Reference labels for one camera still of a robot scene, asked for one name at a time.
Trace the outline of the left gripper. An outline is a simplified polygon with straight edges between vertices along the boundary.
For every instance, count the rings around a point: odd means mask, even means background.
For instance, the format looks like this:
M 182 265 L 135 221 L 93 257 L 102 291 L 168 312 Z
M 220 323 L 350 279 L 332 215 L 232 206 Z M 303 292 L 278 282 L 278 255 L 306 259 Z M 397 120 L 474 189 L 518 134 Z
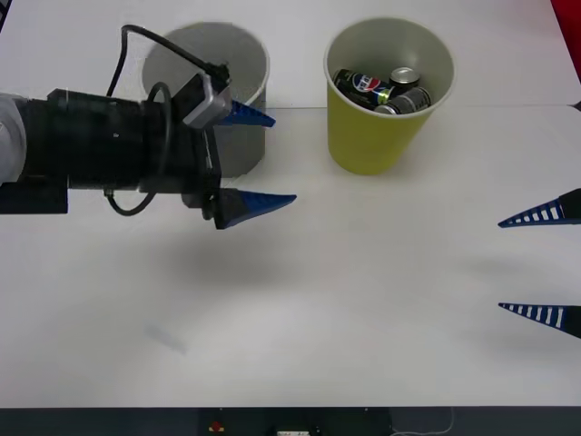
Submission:
M 140 202 L 143 211 L 158 195 L 176 194 L 190 209 L 213 219 L 218 230 L 272 213 L 297 199 L 296 194 L 256 193 L 221 188 L 222 169 L 211 127 L 186 126 L 170 100 L 141 103 Z M 217 125 L 272 128 L 276 120 L 233 100 L 231 111 Z

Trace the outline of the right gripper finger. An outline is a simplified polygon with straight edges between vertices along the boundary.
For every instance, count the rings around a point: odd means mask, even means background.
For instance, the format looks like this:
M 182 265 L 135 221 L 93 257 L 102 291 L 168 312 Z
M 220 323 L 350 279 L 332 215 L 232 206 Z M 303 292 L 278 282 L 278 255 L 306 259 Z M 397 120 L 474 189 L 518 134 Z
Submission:
M 540 305 L 499 302 L 498 307 L 530 321 L 581 338 L 581 307 L 579 305 Z
M 579 225 L 581 189 L 564 193 L 547 203 L 527 209 L 499 222 L 500 228 L 539 225 Z

